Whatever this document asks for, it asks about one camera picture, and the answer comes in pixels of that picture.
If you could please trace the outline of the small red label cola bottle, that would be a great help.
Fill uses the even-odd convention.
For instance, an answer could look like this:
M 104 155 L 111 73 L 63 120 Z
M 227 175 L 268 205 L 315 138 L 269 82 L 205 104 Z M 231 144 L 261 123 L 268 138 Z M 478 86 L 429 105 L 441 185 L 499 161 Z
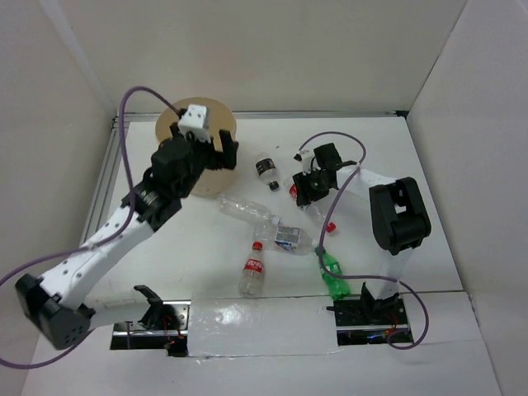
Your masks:
M 241 279 L 238 283 L 238 293 L 244 298 L 258 297 L 262 293 L 263 281 L 263 245 L 256 241 L 252 244 L 252 250 L 244 263 Z

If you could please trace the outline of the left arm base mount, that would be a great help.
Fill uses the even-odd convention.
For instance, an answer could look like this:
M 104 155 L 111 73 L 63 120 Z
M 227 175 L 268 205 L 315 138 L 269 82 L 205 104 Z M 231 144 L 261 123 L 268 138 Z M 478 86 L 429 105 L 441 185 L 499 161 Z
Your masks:
M 112 351 L 163 350 L 167 356 L 188 356 L 187 338 L 191 301 L 164 301 L 146 285 L 136 285 L 148 309 L 139 321 L 115 323 Z

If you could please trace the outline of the large red label bottle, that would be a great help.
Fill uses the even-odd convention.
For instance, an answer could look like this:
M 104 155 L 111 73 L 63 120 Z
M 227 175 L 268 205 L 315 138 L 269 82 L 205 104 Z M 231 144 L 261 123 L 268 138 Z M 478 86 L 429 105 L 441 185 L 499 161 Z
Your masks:
M 297 204 L 298 193 L 296 185 L 290 183 L 290 186 L 286 187 L 286 189 L 295 204 Z M 306 214 L 314 225 L 325 229 L 326 233 L 332 234 L 337 231 L 337 226 L 332 221 L 329 221 L 328 224 L 323 227 L 327 214 L 317 203 L 313 202 L 309 205 L 297 205 L 297 207 Z

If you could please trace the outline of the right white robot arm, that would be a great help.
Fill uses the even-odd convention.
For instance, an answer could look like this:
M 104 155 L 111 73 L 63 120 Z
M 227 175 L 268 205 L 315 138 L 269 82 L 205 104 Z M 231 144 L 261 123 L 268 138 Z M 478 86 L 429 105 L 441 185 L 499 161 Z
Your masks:
M 361 317 L 379 323 L 397 298 L 397 282 L 414 249 L 431 233 L 431 222 L 417 182 L 412 177 L 382 176 L 362 167 L 362 161 L 344 161 L 335 144 L 299 150 L 301 171 L 292 177 L 298 207 L 309 207 L 330 191 L 350 192 L 370 204 L 375 241 L 384 256 L 377 276 L 361 290 Z

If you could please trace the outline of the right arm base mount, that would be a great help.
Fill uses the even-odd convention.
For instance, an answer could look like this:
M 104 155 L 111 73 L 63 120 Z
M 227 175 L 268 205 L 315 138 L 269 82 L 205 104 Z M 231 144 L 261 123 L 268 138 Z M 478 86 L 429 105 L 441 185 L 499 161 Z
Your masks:
M 406 307 L 399 294 L 391 300 L 392 305 L 376 312 L 367 310 L 363 294 L 336 300 L 326 307 L 335 320 L 338 346 L 386 344 L 387 336 L 395 345 L 413 343 Z

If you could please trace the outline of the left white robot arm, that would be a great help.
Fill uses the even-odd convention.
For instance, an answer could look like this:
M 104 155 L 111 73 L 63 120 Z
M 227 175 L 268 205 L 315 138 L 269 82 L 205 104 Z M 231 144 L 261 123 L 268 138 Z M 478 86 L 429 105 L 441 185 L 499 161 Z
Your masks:
M 57 350 L 84 337 L 102 311 L 85 303 L 96 283 L 129 251 L 153 236 L 182 207 L 205 170 L 233 170 L 238 142 L 219 131 L 221 150 L 205 132 L 178 124 L 151 156 L 140 183 L 107 223 L 76 252 L 44 274 L 15 284 L 22 310 Z

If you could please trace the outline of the clear bottle white blue label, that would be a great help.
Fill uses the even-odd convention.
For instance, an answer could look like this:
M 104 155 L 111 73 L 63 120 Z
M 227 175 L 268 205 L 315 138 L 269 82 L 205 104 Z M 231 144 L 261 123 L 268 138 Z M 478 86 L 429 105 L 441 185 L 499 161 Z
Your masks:
M 259 224 L 253 229 L 253 241 L 265 250 L 306 255 L 314 252 L 318 242 L 302 228 L 274 224 Z

